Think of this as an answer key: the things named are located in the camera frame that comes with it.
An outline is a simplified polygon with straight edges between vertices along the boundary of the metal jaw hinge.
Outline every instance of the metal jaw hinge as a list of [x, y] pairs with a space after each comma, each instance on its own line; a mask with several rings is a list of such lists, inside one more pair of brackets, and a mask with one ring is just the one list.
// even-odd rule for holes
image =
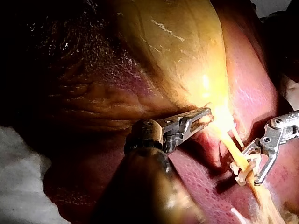
[[155, 147], [170, 154], [176, 147], [213, 121], [210, 108], [197, 108], [166, 119], [144, 119], [132, 126], [124, 152], [142, 147]]
[[271, 119], [265, 126], [265, 135], [256, 138], [243, 150], [245, 156], [262, 153], [268, 156], [261, 171], [255, 174], [255, 185], [262, 184], [273, 167], [279, 154], [279, 146], [288, 140], [299, 137], [299, 111], [293, 111]]

